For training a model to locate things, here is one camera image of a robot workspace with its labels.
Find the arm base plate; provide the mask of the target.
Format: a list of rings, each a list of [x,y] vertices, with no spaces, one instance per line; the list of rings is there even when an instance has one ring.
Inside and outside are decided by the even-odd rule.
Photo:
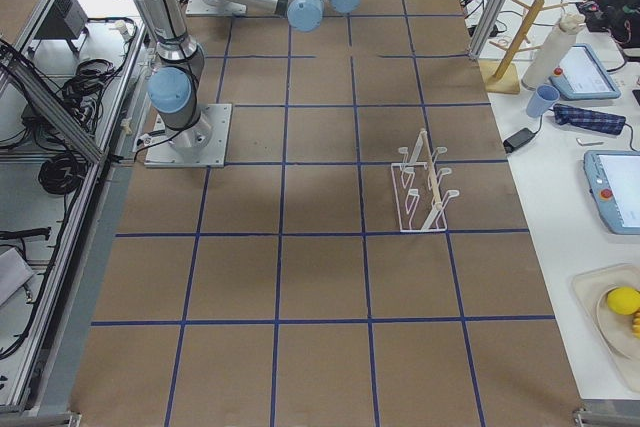
[[[144,165],[149,168],[201,168],[223,167],[226,157],[229,128],[232,116],[231,104],[199,104],[200,119],[190,129],[173,140],[169,130],[152,144],[159,146],[146,150]]]

